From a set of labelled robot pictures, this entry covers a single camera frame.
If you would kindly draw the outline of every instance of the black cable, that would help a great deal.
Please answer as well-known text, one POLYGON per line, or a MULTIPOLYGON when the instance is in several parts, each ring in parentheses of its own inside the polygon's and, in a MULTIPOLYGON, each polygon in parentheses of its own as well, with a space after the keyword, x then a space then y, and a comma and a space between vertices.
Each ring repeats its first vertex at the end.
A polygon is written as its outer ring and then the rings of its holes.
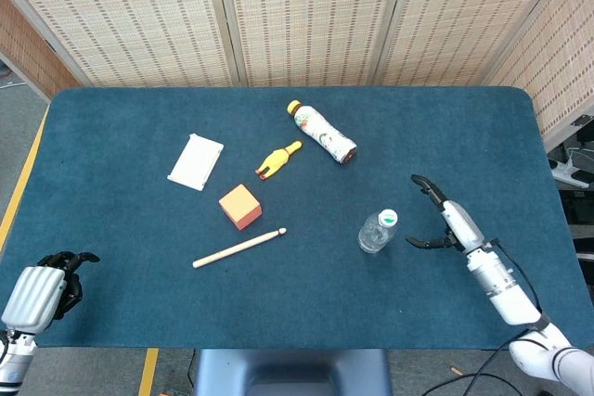
POLYGON ((528 343, 534 343, 535 345, 538 345, 540 348, 542 348, 543 350, 549 350, 547 347, 545 347, 542 343, 537 342, 536 340, 532 340, 532 339, 515 339, 514 342, 528 342, 528 343))
MULTIPOLYGON (((470 373, 468 375, 462 375, 462 376, 458 376, 458 377, 454 377, 453 379, 450 379, 446 382, 442 382, 439 385, 436 385, 435 387, 431 387, 430 389, 428 389, 427 391, 425 391, 421 396, 427 396, 429 393, 431 393, 432 391, 435 391, 437 389, 440 389, 446 385, 449 384, 453 384, 454 382, 458 382, 461 379, 465 379, 466 377, 473 377, 475 376, 476 373, 470 373)), ((504 379, 503 377, 497 376, 497 375, 492 375, 490 373, 483 373, 481 376, 484 377, 492 377, 493 379, 497 379, 500 380, 501 382, 503 382, 504 384, 510 386, 517 394, 519 394, 520 396, 523 396, 522 393, 508 380, 504 379)))
POLYGON ((491 242, 492 244, 496 245, 501 252, 503 252, 503 255, 505 255, 508 260, 510 262, 513 263, 513 265, 516 267, 516 269, 518 270, 518 272, 520 273, 520 275, 523 277, 524 281, 526 282, 526 285, 528 285, 528 287, 530 288, 530 292, 532 292, 532 296, 535 300, 535 306, 538 309, 538 311, 540 313, 542 313, 542 308, 540 307, 540 300, 538 299, 538 294, 536 294, 536 290, 535 287, 532 286, 532 282, 530 282, 530 280, 528 279, 528 275, 526 275, 526 273, 523 271, 522 266, 520 266, 510 255, 509 253, 505 250, 505 248, 503 248, 503 246, 501 245, 501 242, 496 238, 495 240, 493 240, 491 242))
POLYGON ((187 367, 187 380, 189 380, 189 385, 192 389, 194 389, 194 381, 192 380, 192 376, 190 372, 192 371, 192 364, 194 364, 194 359, 196 359, 196 349, 192 352, 192 358, 189 360, 189 366, 187 367))
POLYGON ((2 365, 2 362, 8 354, 8 336, 6 335, 6 331, 3 331, 2 334, 0 334, 0 341, 4 343, 4 349, 2 351, 2 355, 0 355, 0 365, 2 365))
POLYGON ((483 370, 485 368, 487 368, 488 365, 491 364, 491 362, 493 362, 493 360, 497 356, 497 353, 500 352, 501 350, 503 350, 505 347, 507 347, 514 340, 517 340, 520 337, 524 336, 526 333, 528 333, 528 330, 527 329, 525 329, 520 334, 515 335, 513 338, 511 338, 509 340, 506 340, 504 343, 501 344, 501 346, 499 348, 497 348, 495 351, 493 351, 493 354, 491 354, 489 356, 489 358, 486 361, 484 361, 484 364, 482 364, 481 367, 479 368, 479 370, 474 374, 474 377, 472 378, 471 383, 468 384, 468 388, 466 388, 466 391, 464 391, 464 395, 463 396, 468 396, 471 393, 472 387, 474 387, 474 384, 476 383, 476 381, 478 380, 478 378, 483 373, 483 370))

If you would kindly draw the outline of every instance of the woven panel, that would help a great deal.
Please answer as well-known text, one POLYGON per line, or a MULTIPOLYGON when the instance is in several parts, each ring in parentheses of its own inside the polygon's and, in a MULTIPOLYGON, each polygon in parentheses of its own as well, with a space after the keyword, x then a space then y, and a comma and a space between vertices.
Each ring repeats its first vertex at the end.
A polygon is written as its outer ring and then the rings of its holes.
POLYGON ((528 92, 551 131, 594 97, 594 0, 546 0, 489 83, 528 92))
POLYGON ((230 85, 212 0, 28 0, 94 85, 230 85))
POLYGON ((48 99, 78 86, 45 40, 10 0, 0 0, 0 53, 48 99))
POLYGON ((233 3, 249 85, 361 84, 375 69, 387 0, 233 3))
POLYGON ((531 1, 404 0, 381 83, 477 83, 531 1))

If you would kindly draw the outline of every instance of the blue carpet surface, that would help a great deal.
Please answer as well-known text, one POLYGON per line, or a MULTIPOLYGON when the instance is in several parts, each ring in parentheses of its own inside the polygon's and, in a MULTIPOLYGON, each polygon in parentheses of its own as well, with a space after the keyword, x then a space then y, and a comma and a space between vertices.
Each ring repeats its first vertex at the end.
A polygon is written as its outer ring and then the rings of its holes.
POLYGON ((0 301, 47 253, 90 250, 101 262, 79 270, 84 299, 46 346, 494 348, 520 329, 499 318, 464 256, 405 241, 444 228, 412 173, 506 245, 570 340, 594 341, 530 98, 507 87, 66 91, 0 264, 0 301), (357 142, 348 164, 296 127, 294 98, 357 142), (225 145, 202 192, 166 179, 191 133, 225 145), (296 139, 303 148, 261 181, 262 160, 296 139), (217 202, 239 183, 264 211, 241 232, 217 202), (365 254, 358 229, 386 207, 399 213, 396 238, 365 254), (191 267, 280 226, 284 237, 191 267))

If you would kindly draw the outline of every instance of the bottle cap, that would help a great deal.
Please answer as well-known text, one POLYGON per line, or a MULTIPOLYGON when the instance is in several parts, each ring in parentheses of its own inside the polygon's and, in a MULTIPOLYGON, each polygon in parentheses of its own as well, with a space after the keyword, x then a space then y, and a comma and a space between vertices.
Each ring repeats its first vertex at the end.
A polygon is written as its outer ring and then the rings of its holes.
POLYGON ((378 223, 383 227, 392 227, 397 221, 398 214, 391 209, 384 209, 378 217, 378 223))
POLYGON ((289 112, 290 115, 292 115, 295 112, 295 109, 299 106, 301 106, 301 102, 299 102, 297 99, 293 99, 289 103, 289 106, 287 107, 287 111, 289 112))

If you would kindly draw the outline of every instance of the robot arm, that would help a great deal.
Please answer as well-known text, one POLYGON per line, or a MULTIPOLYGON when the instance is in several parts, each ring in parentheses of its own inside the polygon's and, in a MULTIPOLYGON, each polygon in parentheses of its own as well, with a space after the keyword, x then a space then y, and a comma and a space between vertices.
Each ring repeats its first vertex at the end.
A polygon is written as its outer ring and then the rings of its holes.
POLYGON ((82 298, 75 271, 83 262, 98 262, 90 252, 48 255, 21 273, 2 314, 0 395, 19 393, 37 348, 34 338, 61 319, 82 298))
POLYGON ((558 327, 528 299, 493 246, 470 215, 449 200, 427 178, 412 175, 421 192, 429 195, 447 224, 446 237, 408 242, 421 249, 454 247, 466 255, 467 267, 483 288, 503 320, 525 326, 528 332, 510 344, 513 361, 528 375, 560 381, 580 396, 594 396, 594 357, 571 346, 558 327))

